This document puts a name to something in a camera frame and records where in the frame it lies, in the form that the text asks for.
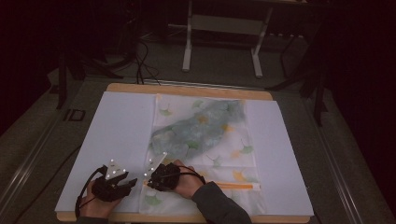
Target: background desk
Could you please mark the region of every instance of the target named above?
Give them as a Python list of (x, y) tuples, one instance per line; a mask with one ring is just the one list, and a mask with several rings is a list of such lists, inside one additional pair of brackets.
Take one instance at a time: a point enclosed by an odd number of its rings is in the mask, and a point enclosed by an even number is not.
[(304, 181), (291, 148), (277, 103), (267, 92), (186, 87), (154, 87), (112, 84), (107, 88), (93, 118), (75, 165), (55, 208), (61, 221), (75, 220), (78, 192), (88, 176), (110, 159), (139, 178), (131, 195), (124, 198), (111, 216), (115, 222), (205, 222), (201, 216), (153, 217), (138, 214), (139, 193), (144, 173), (151, 123), (153, 93), (201, 95), (247, 100), (247, 123), (256, 148), (256, 162), (266, 203), (265, 216), (253, 222), (305, 223), (313, 216)]

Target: person's left hand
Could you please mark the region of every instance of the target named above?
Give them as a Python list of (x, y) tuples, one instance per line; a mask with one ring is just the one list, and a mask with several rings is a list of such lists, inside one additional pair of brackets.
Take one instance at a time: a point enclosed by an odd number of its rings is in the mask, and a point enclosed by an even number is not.
[(82, 217), (100, 217), (108, 218), (113, 209), (121, 202), (122, 199), (118, 199), (114, 202), (108, 203), (103, 202), (92, 193), (92, 186), (95, 181), (91, 181), (87, 187), (87, 196), (81, 200), (80, 215)]

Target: sleeve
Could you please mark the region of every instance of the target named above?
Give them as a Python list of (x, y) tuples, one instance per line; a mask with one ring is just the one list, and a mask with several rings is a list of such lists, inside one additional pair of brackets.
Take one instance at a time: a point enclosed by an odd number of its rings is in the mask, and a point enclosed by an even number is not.
[(200, 187), (192, 196), (204, 218), (216, 224), (251, 223), (248, 213), (228, 198), (214, 182)]
[(108, 224), (107, 218), (99, 217), (78, 217), (77, 224)]

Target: gray sleeve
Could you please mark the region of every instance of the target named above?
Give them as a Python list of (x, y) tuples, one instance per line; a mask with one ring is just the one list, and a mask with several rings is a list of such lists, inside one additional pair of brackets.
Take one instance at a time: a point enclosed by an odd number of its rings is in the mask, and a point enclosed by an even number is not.
[(78, 217), (77, 224), (108, 224), (107, 218), (99, 217)]
[(204, 218), (216, 224), (251, 223), (248, 213), (228, 198), (214, 182), (200, 187), (192, 196)]

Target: floor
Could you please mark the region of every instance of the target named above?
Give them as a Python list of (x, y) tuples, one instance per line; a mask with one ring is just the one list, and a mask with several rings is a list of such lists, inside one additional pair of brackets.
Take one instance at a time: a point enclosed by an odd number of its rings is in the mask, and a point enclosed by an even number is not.
[[(224, 48), (218, 43), (209, 47), (200, 40), (192, 49), (190, 72), (182, 72), (184, 46), (180, 39), (184, 34), (180, 28), (173, 29), (174, 35), (166, 43), (156, 41), (155, 35), (142, 37), (148, 46), (145, 64), (149, 66), (143, 69), (146, 84), (220, 85), (264, 91), (265, 87), (285, 79), (279, 63), (279, 53), (287, 43), (284, 38), (268, 36), (264, 40), (260, 53), (264, 77), (257, 79), (253, 75), (248, 48)], [(138, 47), (139, 55), (143, 57), (146, 48)], [(303, 48), (302, 41), (288, 51), (288, 71), (299, 62)], [(115, 70), (116, 74), (124, 76), (123, 80), (103, 77), (91, 69), (87, 69), (88, 75), (83, 81), (68, 76), (68, 99), (61, 110), (56, 109), (58, 96), (46, 92), (1, 136), (0, 173), (6, 180), (0, 183), (3, 192), (1, 223), (61, 223), (54, 207), (102, 93), (112, 82), (136, 82), (136, 69), (136, 64), (130, 64)], [(57, 70), (49, 74), (49, 79), (56, 84)], [(309, 223), (396, 223), (332, 99), (332, 93), (325, 91), (326, 111), (321, 114), (323, 125), (319, 127), (312, 116), (314, 98), (302, 98), (298, 92), (300, 86), (301, 83), (296, 83), (271, 93), (280, 106), (317, 213)], [(82, 121), (66, 119), (68, 109), (84, 110), (85, 118)], [(18, 171), (24, 175), (15, 176)], [(11, 182), (13, 176), (21, 180), (20, 184)]]

